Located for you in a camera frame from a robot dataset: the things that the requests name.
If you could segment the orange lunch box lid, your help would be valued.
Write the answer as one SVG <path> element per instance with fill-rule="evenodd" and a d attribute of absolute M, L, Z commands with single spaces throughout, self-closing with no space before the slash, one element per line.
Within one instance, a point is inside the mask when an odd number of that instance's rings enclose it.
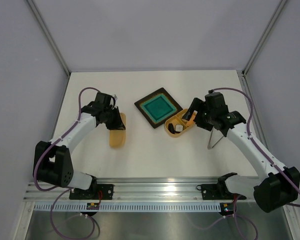
<path fill-rule="evenodd" d="M 109 130 L 109 146 L 113 149 L 121 148 L 126 142 L 126 115 L 117 112 L 106 127 Z"/>

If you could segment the metal tongs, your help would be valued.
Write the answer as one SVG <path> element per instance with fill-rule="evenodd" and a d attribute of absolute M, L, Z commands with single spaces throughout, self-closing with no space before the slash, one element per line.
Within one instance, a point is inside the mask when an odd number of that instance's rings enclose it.
<path fill-rule="evenodd" d="M 210 132 L 207 149 L 212 150 L 222 139 L 224 136 L 215 128 L 213 128 Z"/>

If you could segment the grilled salmon slice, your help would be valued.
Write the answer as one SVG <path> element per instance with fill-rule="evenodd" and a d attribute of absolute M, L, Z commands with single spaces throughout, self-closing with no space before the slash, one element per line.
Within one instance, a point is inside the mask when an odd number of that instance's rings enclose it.
<path fill-rule="evenodd" d="M 192 116 L 190 117 L 190 119 L 187 121 L 186 126 L 189 127 L 191 125 L 193 125 L 195 123 L 195 117 L 196 117 L 196 113 L 193 113 Z"/>

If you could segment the black seaweed piece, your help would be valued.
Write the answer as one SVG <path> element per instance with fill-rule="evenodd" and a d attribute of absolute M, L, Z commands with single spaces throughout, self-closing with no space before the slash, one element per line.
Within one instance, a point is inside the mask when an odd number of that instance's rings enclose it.
<path fill-rule="evenodd" d="M 170 132 L 171 134 L 174 134 L 174 133 L 175 133 L 174 125 L 173 125 L 172 123 L 169 123 L 169 124 L 168 124 L 167 129 L 169 130 L 169 132 Z"/>

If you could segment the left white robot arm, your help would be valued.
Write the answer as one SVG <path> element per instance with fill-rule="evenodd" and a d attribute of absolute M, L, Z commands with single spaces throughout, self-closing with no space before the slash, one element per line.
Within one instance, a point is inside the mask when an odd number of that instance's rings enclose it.
<path fill-rule="evenodd" d="M 71 199 L 93 199 L 100 197 L 97 178 L 87 173 L 75 171 L 71 154 L 78 144 L 98 125 L 105 124 L 110 131 L 125 131 L 126 126 L 117 106 L 91 103 L 80 109 L 73 125 L 58 138 L 40 141 L 35 146 L 33 181 L 42 192 L 57 187 L 73 190 Z"/>

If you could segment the orange lunch box base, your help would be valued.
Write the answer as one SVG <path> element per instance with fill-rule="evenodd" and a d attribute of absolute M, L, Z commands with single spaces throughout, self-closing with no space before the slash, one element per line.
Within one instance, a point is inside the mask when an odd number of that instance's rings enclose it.
<path fill-rule="evenodd" d="M 183 116 L 187 111 L 188 109 L 185 108 L 165 121 L 164 129 L 169 136 L 177 138 L 195 126 L 194 119 L 197 112 L 192 114 L 190 120 L 185 120 Z"/>

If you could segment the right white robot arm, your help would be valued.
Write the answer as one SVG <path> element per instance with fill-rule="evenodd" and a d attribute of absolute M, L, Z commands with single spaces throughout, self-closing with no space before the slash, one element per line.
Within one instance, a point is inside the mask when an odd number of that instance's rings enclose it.
<path fill-rule="evenodd" d="M 257 179 L 235 172 L 219 177 L 216 190 L 220 197 L 242 195 L 255 200 L 266 213 L 298 198 L 300 172 L 296 167 L 286 167 L 271 155 L 256 136 L 248 132 L 245 118 L 238 111 L 229 111 L 221 93 L 208 94 L 204 100 L 195 97 L 182 116 L 187 121 L 191 117 L 199 128 L 220 131 L 242 152 L 257 173 Z"/>

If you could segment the white tofu cube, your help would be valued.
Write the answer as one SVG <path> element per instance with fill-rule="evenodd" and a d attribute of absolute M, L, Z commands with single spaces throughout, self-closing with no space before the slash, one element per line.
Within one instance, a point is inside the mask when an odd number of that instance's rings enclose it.
<path fill-rule="evenodd" d="M 181 124 L 177 124 L 176 126 L 175 126 L 175 132 L 177 132 L 177 133 L 180 133 L 180 132 L 182 132 L 183 130 L 184 130 L 184 126 L 183 125 L 181 125 Z"/>

